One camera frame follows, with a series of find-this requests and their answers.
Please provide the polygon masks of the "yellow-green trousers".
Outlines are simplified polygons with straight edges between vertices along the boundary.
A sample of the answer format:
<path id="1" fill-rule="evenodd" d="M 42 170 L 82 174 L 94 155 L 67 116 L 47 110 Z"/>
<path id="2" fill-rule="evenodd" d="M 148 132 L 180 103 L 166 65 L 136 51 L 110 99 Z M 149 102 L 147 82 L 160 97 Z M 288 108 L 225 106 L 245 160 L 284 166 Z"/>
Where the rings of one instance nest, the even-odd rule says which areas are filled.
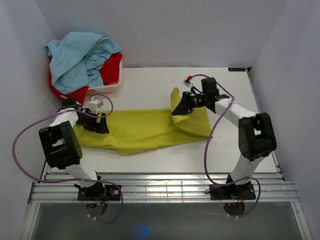
<path id="1" fill-rule="evenodd" d="M 206 141 L 211 132 L 206 108 L 173 116 L 180 100 L 175 87 L 170 94 L 170 108 L 115 110 L 106 118 L 109 133 L 91 132 L 81 126 L 73 130 L 82 147 L 113 149 L 120 156 Z"/>

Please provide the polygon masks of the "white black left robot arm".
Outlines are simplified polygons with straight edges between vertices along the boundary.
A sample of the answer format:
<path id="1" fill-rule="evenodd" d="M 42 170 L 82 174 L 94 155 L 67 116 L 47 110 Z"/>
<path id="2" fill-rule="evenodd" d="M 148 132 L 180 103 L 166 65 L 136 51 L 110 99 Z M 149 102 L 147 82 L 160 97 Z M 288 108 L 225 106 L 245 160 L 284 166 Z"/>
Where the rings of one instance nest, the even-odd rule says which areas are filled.
<path id="1" fill-rule="evenodd" d="M 38 134 L 47 164 L 78 179 L 74 186 L 90 200 L 99 201 L 106 197 L 106 187 L 98 173 L 81 162 L 83 152 L 73 127 L 80 126 L 98 134 L 110 131 L 106 114 L 98 118 L 98 110 L 104 105 L 102 100 L 92 97 L 87 108 L 81 105 L 75 98 L 66 98 L 57 111 L 59 115 Z"/>

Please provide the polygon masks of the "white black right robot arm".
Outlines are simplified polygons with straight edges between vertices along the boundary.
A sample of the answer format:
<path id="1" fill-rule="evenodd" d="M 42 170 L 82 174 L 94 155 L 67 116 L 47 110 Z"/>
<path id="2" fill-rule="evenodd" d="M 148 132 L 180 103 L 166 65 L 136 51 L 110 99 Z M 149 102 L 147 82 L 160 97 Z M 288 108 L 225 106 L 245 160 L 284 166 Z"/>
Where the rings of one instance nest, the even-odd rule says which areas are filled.
<path id="1" fill-rule="evenodd" d="M 182 83 L 189 88 L 173 109 L 172 116 L 190 115 L 197 108 L 205 107 L 218 119 L 225 118 L 238 129 L 239 159 L 228 174 L 226 183 L 212 181 L 206 191 L 211 200 L 254 200 L 256 194 L 252 184 L 253 173 L 262 160 L 276 148 L 277 142 L 268 113 L 250 111 L 235 103 L 229 92 L 220 93 L 223 86 L 213 77 L 202 75 L 201 89 L 192 84 L 194 76 L 188 76 Z"/>

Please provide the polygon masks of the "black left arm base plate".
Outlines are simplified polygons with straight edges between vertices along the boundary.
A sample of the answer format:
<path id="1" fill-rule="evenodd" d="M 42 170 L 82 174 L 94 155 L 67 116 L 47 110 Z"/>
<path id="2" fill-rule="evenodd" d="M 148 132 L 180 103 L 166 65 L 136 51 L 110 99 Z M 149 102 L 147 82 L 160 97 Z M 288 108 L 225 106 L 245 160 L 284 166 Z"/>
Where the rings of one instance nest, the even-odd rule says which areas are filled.
<path id="1" fill-rule="evenodd" d="M 122 199 L 119 189 L 114 185 L 105 185 L 105 190 L 102 192 L 102 197 L 94 198 L 92 196 L 86 196 L 80 189 L 78 190 L 78 201 L 120 201 Z"/>

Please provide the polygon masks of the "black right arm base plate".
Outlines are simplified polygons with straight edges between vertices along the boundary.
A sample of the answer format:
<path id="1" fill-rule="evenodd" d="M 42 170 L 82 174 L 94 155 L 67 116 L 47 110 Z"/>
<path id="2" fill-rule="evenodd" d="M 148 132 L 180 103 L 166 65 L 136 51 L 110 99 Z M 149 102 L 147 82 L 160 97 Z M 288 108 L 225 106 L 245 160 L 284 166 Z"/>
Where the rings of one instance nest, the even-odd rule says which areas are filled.
<path id="1" fill-rule="evenodd" d="M 243 185 L 217 186 L 210 184 L 205 190 L 205 194 L 210 195 L 211 200 L 255 200 L 256 194 L 251 182 Z"/>

